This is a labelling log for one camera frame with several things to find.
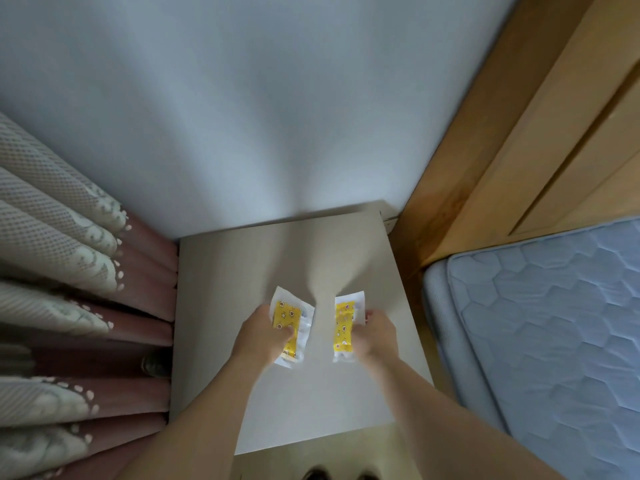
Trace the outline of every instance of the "white table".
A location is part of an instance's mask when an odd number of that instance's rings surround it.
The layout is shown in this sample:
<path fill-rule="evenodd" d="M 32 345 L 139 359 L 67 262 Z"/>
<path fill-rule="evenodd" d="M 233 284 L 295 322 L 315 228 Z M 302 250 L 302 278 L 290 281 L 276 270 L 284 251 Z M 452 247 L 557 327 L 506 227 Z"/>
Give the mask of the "white table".
<path fill-rule="evenodd" d="M 272 365 L 253 389 L 236 454 L 393 421 L 358 363 L 333 363 L 334 297 L 364 290 L 397 328 L 402 359 L 431 381 L 377 212 L 199 234 L 180 243 L 170 419 L 228 359 L 242 322 L 282 286 L 316 307 L 299 369 Z"/>

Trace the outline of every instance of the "white wall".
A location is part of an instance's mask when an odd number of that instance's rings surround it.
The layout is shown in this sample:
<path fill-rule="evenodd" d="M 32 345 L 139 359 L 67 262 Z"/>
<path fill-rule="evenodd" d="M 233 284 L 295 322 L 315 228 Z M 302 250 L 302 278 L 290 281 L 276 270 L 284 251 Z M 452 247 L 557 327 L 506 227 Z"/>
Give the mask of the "white wall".
<path fill-rule="evenodd" d="M 0 0 L 0 111 L 170 237 L 409 198 L 514 0 Z"/>

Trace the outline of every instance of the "snack packet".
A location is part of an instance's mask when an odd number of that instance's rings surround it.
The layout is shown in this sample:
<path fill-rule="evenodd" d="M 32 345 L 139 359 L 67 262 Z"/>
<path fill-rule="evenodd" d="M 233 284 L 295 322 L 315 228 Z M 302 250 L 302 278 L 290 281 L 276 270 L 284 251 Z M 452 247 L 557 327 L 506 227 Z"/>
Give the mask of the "snack packet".
<path fill-rule="evenodd" d="M 303 361 L 315 311 L 313 306 L 296 298 L 284 288 L 276 288 L 269 306 L 273 327 L 289 327 L 293 330 L 293 337 L 276 359 L 277 364 L 292 369 Z"/>
<path fill-rule="evenodd" d="M 365 323 L 364 291 L 335 297 L 334 362 L 355 360 L 351 346 L 351 327 L 354 323 Z"/>

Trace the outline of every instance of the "lace curtain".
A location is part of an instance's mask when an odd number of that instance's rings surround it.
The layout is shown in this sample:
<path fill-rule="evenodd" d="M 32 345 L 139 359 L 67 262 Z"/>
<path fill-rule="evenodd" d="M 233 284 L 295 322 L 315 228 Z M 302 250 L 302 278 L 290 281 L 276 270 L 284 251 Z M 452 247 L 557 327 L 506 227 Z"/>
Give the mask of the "lace curtain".
<path fill-rule="evenodd" d="M 177 248 L 2 113 L 0 165 L 0 479 L 112 479 L 166 423 Z"/>

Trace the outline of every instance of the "mattress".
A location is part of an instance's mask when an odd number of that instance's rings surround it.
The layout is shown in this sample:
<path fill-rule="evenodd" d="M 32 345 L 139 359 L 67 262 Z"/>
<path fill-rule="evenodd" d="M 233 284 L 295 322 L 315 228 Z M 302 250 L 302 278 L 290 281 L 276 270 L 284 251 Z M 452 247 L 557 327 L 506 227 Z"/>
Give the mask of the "mattress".
<path fill-rule="evenodd" d="M 640 219 L 452 256 L 425 297 L 463 405 L 570 479 L 640 478 Z"/>

